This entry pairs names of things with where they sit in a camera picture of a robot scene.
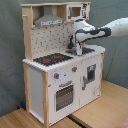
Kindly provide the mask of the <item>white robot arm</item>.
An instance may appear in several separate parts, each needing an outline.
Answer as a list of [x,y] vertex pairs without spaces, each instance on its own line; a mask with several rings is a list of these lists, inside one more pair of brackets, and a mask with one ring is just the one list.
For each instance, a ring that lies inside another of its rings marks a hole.
[[74,22],[76,54],[82,54],[82,46],[86,40],[128,35],[128,17],[114,20],[100,28],[95,28],[83,19]]

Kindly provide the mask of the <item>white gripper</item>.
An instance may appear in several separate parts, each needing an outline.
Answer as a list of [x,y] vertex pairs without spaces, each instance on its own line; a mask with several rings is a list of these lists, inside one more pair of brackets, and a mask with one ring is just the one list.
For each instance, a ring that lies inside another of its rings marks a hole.
[[74,22],[74,34],[75,34],[75,45],[76,54],[82,54],[81,42],[85,40],[85,31],[90,31],[92,26],[86,23],[84,20],[76,20]]

